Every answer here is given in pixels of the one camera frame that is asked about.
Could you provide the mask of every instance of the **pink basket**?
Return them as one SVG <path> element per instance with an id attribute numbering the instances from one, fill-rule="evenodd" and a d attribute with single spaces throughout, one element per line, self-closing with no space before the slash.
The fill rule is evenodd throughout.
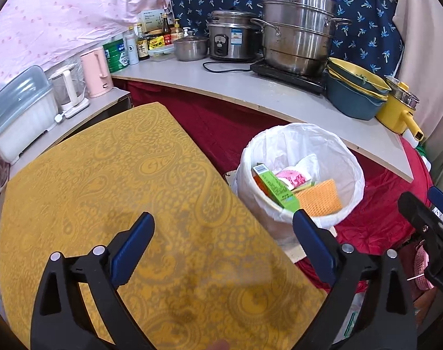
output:
<path id="1" fill-rule="evenodd" d="M 420 244 L 416 257 L 414 258 L 414 276 L 424 273 L 427 266 L 428 255 L 427 252 L 425 252 L 422 244 Z M 414 281 L 416 282 L 417 288 L 419 288 L 421 291 L 427 291 L 428 289 L 434 288 L 432 283 L 429 282 L 424 275 L 414 279 Z"/>

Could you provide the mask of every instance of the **rice cooker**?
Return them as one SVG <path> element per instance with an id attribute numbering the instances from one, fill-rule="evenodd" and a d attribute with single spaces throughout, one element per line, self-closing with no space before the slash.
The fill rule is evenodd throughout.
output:
<path id="1" fill-rule="evenodd" d="M 250 22 L 255 17 L 247 11 L 214 10 L 208 23 L 210 57 L 231 62 L 255 59 L 262 43 L 258 25 Z"/>

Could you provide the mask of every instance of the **condiment bottle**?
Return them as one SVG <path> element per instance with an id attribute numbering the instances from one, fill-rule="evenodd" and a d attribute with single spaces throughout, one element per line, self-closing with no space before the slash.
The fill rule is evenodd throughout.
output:
<path id="1" fill-rule="evenodd" d="M 147 37 L 142 30 L 142 24 L 137 25 L 137 53 L 139 56 L 139 60 L 149 59 L 149 47 L 147 43 Z"/>
<path id="2" fill-rule="evenodd" d="M 166 13 L 162 14 L 163 18 L 163 26 L 162 26 L 162 34 L 165 39 L 165 46 L 171 45 L 171 29 L 170 24 L 168 23 L 168 15 Z"/>
<path id="3" fill-rule="evenodd" d="M 180 20 L 176 18 L 174 20 L 174 32 L 171 33 L 171 41 L 174 42 L 177 39 L 183 38 L 184 32 L 183 29 L 180 28 Z"/>
<path id="4" fill-rule="evenodd" d="M 132 34 L 125 35 L 124 40 L 126 41 L 126 47 L 128 49 L 129 64 L 138 64 L 139 55 L 137 51 L 136 35 L 134 34 L 134 31 L 132 32 Z"/>

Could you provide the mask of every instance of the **metal screw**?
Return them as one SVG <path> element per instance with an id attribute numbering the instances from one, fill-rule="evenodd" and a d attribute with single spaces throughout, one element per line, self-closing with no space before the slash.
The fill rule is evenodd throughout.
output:
<path id="1" fill-rule="evenodd" d="M 102 255 L 105 252 L 105 246 L 95 246 L 92 252 L 94 253 L 94 255 Z"/>
<path id="2" fill-rule="evenodd" d="M 57 261 L 59 258 L 61 258 L 61 254 L 57 251 L 50 255 L 50 259 L 54 262 Z"/>
<path id="3" fill-rule="evenodd" d="M 342 244 L 341 250 L 343 250 L 347 254 L 351 254 L 354 251 L 354 247 L 351 244 Z"/>
<path id="4" fill-rule="evenodd" d="M 386 254 L 387 254 L 391 259 L 395 259 L 395 258 L 398 256 L 398 254 L 396 253 L 396 251 L 393 250 L 393 249 L 388 249 L 388 250 L 386 251 Z"/>

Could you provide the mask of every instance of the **green box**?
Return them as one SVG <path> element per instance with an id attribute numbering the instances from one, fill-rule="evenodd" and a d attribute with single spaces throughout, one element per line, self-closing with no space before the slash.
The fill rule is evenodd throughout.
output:
<path id="1" fill-rule="evenodd" d="M 252 170 L 265 185 L 269 197 L 279 206 L 291 212 L 296 212 L 300 208 L 296 196 L 291 193 L 286 185 L 281 182 L 265 164 L 258 164 L 253 167 Z"/>

